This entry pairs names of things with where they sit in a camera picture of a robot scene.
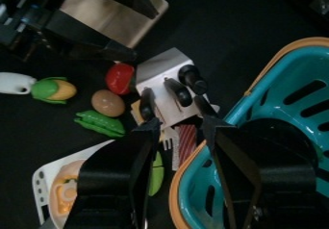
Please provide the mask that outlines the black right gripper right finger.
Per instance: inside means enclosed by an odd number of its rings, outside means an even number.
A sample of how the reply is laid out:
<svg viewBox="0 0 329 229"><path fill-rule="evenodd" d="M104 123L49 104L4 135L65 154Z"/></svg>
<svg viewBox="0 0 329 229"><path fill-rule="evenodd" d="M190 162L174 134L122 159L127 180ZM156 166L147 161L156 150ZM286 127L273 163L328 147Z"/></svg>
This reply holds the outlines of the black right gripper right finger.
<svg viewBox="0 0 329 229"><path fill-rule="evenodd" d="M317 157L305 134L278 119L255 119L237 127L211 115L203 133L229 228L314 229Z"/></svg>

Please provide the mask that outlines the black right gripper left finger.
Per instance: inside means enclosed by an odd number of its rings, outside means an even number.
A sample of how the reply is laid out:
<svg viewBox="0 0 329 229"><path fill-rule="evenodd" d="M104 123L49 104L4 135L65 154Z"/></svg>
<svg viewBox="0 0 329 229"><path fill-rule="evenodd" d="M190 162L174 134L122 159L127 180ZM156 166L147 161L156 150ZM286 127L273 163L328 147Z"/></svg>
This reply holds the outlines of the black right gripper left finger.
<svg viewBox="0 0 329 229"><path fill-rule="evenodd" d="M64 229L144 229L159 134L155 117L84 161Z"/></svg>

